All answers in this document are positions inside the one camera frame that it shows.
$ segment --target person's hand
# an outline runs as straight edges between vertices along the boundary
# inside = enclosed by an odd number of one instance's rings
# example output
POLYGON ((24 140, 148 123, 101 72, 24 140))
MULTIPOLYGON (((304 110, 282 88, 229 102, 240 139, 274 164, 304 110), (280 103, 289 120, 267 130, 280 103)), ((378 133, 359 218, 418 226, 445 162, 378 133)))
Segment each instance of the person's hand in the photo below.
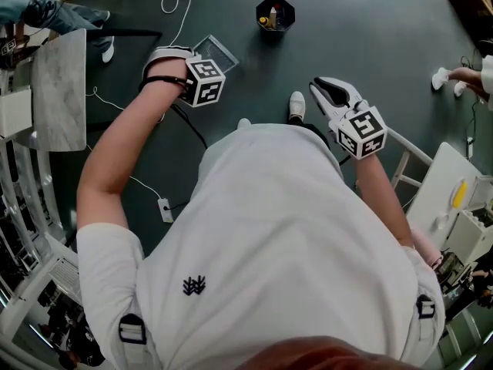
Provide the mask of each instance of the person's hand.
POLYGON ((150 66, 149 71, 147 72, 147 77, 175 76, 178 78, 186 79, 186 72, 187 68, 185 59, 160 59, 150 66))
POLYGON ((490 95, 485 92, 483 88, 483 83, 481 81, 481 73, 466 67, 461 67, 459 69, 452 70, 448 74, 448 79, 455 79, 457 81, 463 81, 466 86, 476 93, 478 96, 482 97, 486 101, 489 100, 490 95))

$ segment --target shoulder strap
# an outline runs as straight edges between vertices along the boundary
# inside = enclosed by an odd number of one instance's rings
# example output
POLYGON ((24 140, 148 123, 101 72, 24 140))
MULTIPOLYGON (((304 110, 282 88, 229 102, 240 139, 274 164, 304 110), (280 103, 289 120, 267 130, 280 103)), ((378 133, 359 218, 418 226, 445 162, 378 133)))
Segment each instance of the shoulder strap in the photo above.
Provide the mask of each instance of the shoulder strap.
POLYGON ((153 338, 142 320, 136 298, 121 317, 118 333, 125 352, 127 370, 161 370, 153 338))
POLYGON ((434 301, 422 291, 418 294, 401 361, 421 366, 435 349, 441 330, 434 301))

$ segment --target black strap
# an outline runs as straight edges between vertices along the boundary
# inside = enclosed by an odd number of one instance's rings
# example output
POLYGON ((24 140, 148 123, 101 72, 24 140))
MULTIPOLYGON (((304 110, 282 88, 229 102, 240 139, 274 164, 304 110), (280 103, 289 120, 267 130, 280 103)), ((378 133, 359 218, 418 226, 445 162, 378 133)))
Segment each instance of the black strap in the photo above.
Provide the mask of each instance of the black strap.
POLYGON ((142 80, 142 82, 139 85, 139 92, 142 92, 142 89, 144 89, 144 86, 146 86, 148 83, 155 81, 175 83, 177 85, 181 85, 183 87, 183 90, 186 90, 186 86, 188 85, 186 79, 183 78, 173 77, 173 76, 152 76, 142 80))

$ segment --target white table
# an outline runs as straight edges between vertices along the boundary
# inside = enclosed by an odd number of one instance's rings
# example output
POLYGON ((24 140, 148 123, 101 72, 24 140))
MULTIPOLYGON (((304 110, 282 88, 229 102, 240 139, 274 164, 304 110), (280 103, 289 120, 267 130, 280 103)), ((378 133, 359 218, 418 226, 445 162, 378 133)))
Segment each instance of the white table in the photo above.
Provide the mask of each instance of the white table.
POLYGON ((479 170, 450 144, 442 143, 407 212, 407 221, 411 228, 426 234, 437 249, 443 249, 459 211, 465 209, 472 198, 476 177, 481 175, 479 170), (468 190, 460 208, 451 211, 452 193, 463 179, 468 183, 468 190), (445 226, 439 230, 435 220, 442 214, 449 214, 449 218, 445 226))

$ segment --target white t-shirt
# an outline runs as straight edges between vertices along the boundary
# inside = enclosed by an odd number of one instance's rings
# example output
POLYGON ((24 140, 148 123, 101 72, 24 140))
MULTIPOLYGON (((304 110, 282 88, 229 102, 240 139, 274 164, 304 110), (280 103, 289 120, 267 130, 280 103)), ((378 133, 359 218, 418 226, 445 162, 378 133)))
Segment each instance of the white t-shirt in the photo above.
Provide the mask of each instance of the white t-shirt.
POLYGON ((273 343, 318 335, 399 359, 418 285, 441 301, 433 271, 297 126, 253 125, 211 146, 189 205, 146 259, 139 238, 111 224, 82 228, 77 242, 87 321, 113 364, 135 294, 173 370, 230 370, 273 343))

